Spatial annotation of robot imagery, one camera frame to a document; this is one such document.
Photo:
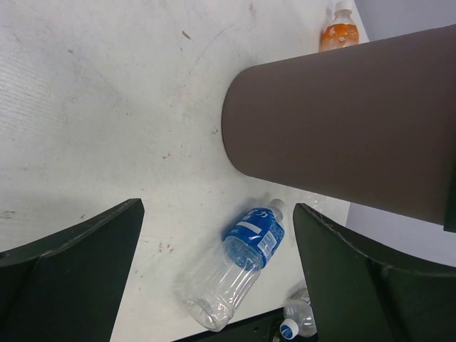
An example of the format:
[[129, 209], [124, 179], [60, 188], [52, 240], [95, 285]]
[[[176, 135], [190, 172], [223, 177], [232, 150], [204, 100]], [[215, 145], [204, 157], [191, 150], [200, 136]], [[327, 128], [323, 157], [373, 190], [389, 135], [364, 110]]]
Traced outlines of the white blue label plastic bottle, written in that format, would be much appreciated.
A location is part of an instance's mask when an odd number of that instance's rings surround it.
[[299, 289], [284, 304], [284, 320], [279, 327], [281, 336], [286, 340], [315, 336], [317, 327], [313, 314], [308, 289]]

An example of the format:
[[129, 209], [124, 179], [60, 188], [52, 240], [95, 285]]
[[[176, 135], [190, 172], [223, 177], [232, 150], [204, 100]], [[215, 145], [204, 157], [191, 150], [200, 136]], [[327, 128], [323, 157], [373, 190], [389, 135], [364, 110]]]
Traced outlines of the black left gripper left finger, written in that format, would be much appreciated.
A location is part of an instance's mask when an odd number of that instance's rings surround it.
[[1, 253], [2, 341], [109, 341], [145, 209], [128, 199]]

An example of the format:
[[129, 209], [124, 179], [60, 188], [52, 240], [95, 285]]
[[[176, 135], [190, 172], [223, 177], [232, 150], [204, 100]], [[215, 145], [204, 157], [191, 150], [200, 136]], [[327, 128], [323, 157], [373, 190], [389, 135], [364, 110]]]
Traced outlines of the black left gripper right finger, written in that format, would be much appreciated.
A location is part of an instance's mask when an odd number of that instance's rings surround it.
[[297, 204], [320, 341], [454, 341], [455, 268], [399, 252]]

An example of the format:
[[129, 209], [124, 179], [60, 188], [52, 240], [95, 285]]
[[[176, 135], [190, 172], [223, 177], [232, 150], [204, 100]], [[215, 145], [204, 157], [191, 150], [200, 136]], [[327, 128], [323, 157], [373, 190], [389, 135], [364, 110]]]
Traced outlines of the blue label clear plastic bottle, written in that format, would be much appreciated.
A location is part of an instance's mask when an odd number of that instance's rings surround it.
[[231, 321], [284, 238], [285, 211], [280, 199], [247, 210], [185, 277], [180, 301], [197, 323], [219, 332]]

